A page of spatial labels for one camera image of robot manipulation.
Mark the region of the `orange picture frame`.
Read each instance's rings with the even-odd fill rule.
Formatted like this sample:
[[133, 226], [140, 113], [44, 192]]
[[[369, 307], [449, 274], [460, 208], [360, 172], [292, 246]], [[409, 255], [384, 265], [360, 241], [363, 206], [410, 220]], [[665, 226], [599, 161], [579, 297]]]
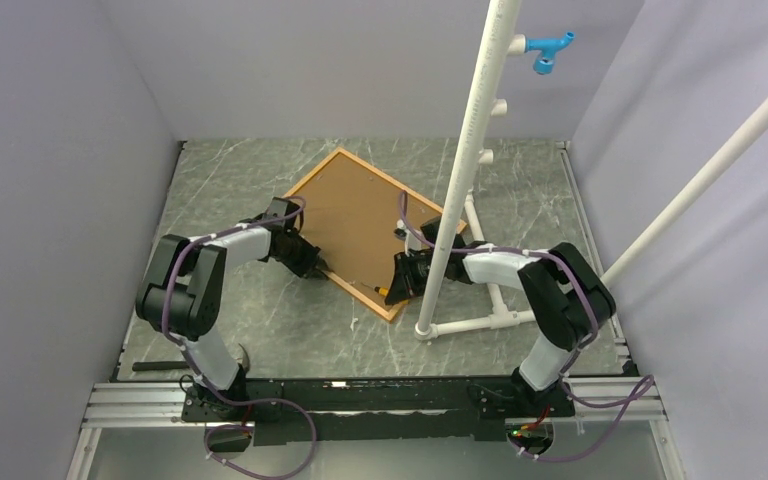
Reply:
[[321, 249], [328, 278], [387, 322], [406, 305], [387, 305], [374, 291], [391, 284], [394, 255], [404, 250], [394, 233], [402, 192], [412, 226], [442, 214], [441, 206], [342, 147], [286, 192], [305, 201], [301, 235]]

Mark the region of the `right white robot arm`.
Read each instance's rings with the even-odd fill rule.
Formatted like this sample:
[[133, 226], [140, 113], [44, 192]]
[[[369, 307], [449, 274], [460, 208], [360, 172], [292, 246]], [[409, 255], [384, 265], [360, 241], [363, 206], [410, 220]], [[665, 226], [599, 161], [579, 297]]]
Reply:
[[517, 411], [534, 415], [545, 407], [559, 380], [616, 312], [616, 302], [580, 251], [568, 242], [548, 250], [466, 243], [455, 235], [446, 278], [464, 284], [495, 284], [522, 291], [538, 325], [529, 353], [511, 375]]

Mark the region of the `orange handled screwdriver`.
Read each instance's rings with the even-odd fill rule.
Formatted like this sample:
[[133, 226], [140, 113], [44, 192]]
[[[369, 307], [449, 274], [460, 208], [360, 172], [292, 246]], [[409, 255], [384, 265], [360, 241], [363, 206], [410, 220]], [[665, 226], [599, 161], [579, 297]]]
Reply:
[[382, 296], [386, 296], [389, 293], [389, 289], [386, 288], [386, 287], [373, 286], [373, 285], [370, 285], [370, 284], [367, 284], [367, 283], [364, 283], [364, 282], [360, 282], [360, 285], [364, 286], [366, 288], [369, 288], [369, 289], [373, 290], [374, 292], [376, 292], [376, 293], [378, 293], [379, 295], [382, 295]]

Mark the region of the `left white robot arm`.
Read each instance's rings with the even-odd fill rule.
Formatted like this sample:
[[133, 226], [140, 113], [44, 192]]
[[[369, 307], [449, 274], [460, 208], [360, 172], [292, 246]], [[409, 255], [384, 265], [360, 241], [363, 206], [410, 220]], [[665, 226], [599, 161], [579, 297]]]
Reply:
[[135, 300], [135, 313], [181, 352], [195, 391], [224, 420], [239, 417], [249, 400], [247, 368], [227, 348], [216, 325], [225, 277], [249, 262], [274, 260], [305, 279], [330, 268], [320, 248], [301, 234], [305, 200], [274, 197], [267, 209], [225, 230], [197, 237], [163, 236]]

